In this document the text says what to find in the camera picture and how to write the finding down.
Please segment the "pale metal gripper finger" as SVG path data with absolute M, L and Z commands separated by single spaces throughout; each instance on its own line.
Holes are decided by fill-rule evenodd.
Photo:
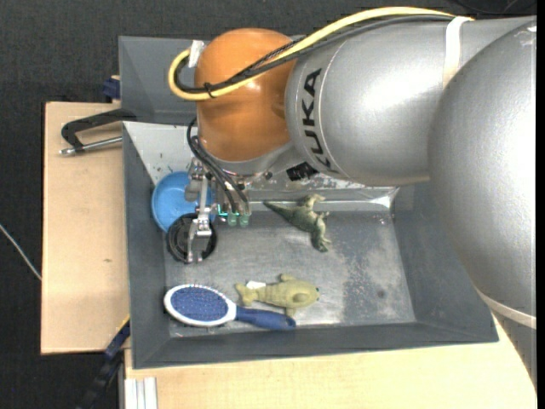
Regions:
M 209 221 L 198 220 L 196 232 L 196 257 L 201 262 L 211 252 L 212 249 L 212 229 Z
M 186 242 L 186 262 L 192 263 L 197 261 L 198 258 L 198 221 L 197 219 L 192 219 Z

